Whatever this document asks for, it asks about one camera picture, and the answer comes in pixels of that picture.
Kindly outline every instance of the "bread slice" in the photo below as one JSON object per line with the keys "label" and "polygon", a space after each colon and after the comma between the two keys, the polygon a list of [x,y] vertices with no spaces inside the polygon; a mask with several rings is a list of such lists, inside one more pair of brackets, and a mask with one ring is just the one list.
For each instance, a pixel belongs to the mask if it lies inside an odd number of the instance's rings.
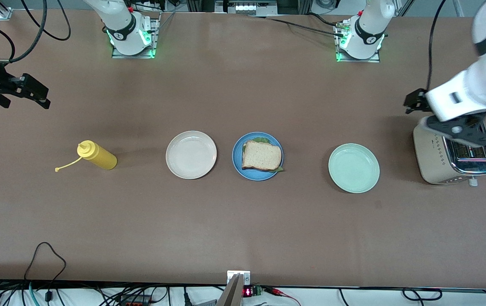
{"label": "bread slice", "polygon": [[247,141],[243,152],[243,169],[273,171],[280,166],[282,153],[280,147],[269,143]]}

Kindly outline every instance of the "electrical connector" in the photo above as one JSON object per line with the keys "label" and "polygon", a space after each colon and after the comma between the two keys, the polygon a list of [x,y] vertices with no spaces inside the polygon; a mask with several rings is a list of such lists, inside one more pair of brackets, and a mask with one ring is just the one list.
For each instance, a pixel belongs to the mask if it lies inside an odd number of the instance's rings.
{"label": "electrical connector", "polygon": [[350,29],[350,24],[349,23],[336,23],[336,28],[338,29]]}
{"label": "electrical connector", "polygon": [[194,306],[194,305],[192,305],[192,302],[190,301],[190,297],[188,296],[188,293],[186,292],[186,287],[184,288],[184,306]]}
{"label": "electrical connector", "polygon": [[45,292],[45,302],[50,302],[52,300],[52,291]]}

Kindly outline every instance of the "bottle cap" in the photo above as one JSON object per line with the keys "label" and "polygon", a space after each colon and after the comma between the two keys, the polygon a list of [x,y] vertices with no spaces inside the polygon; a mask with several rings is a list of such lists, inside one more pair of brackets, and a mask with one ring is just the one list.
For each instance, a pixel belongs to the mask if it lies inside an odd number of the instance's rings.
{"label": "bottle cap", "polygon": [[99,153],[99,147],[93,141],[83,141],[76,147],[76,153],[84,159],[93,159]]}

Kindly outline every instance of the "mustard bottle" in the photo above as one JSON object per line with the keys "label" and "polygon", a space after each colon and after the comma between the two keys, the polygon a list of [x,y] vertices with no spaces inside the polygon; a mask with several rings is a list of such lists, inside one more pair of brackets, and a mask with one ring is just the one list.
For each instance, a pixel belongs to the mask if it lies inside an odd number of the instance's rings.
{"label": "mustard bottle", "polygon": [[111,152],[103,149],[100,145],[93,141],[83,141],[79,143],[79,145],[76,147],[76,153],[79,155],[79,158],[76,161],[64,165],[63,167],[55,168],[54,171],[58,172],[60,169],[69,167],[81,159],[86,159],[87,161],[105,170],[115,168],[117,163],[116,157],[111,154]]}

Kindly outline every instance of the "mounting plate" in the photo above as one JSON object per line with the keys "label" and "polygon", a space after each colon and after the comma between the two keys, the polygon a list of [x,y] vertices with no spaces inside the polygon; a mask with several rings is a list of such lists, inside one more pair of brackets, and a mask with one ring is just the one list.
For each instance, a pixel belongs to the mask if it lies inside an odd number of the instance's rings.
{"label": "mounting plate", "polygon": [[245,286],[251,284],[251,271],[228,270],[226,283],[229,283],[234,275],[242,274],[245,276]]}

